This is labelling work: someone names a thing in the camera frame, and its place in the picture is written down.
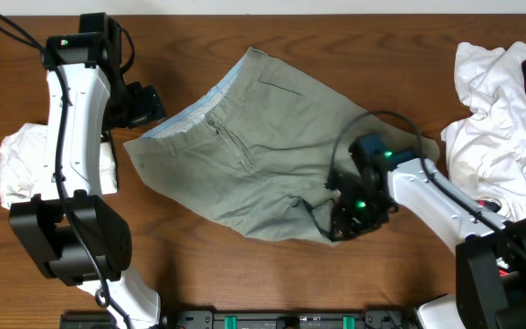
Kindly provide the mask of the khaki green shorts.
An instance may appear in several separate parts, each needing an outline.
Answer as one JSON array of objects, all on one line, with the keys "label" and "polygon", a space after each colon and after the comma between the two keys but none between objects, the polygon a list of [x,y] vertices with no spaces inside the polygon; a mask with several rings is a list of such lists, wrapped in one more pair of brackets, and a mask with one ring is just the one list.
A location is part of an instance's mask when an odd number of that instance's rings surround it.
[{"label": "khaki green shorts", "polygon": [[327,243],[331,168],[351,172],[352,140],[380,133],[395,151],[417,140],[279,58],[250,48],[201,99],[124,147],[141,180],[251,239]]}]

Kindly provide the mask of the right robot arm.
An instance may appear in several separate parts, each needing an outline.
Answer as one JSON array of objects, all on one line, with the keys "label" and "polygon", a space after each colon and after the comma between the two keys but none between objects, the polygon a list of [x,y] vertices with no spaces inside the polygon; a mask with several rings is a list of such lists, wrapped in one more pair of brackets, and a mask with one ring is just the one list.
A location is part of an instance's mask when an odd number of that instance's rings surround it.
[{"label": "right robot arm", "polygon": [[511,222],[470,198],[421,149],[393,153],[369,133],[349,154],[356,174],[328,173],[337,197],[330,240],[377,230],[405,207],[455,256],[455,294],[417,306],[414,328],[526,328],[526,220]]}]

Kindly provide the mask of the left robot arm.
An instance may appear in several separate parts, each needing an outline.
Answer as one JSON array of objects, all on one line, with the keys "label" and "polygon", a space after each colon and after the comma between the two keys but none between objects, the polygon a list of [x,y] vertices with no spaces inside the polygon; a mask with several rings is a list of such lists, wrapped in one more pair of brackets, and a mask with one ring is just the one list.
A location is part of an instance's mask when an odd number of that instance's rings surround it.
[{"label": "left robot arm", "polygon": [[104,13],[84,14],[75,34],[40,46],[49,115],[43,164],[31,197],[10,207],[12,230],[49,279],[92,295],[115,328],[156,328],[159,294],[132,266],[127,222],[102,197],[100,149],[114,128],[160,120],[153,86],[127,82],[129,33]]}]

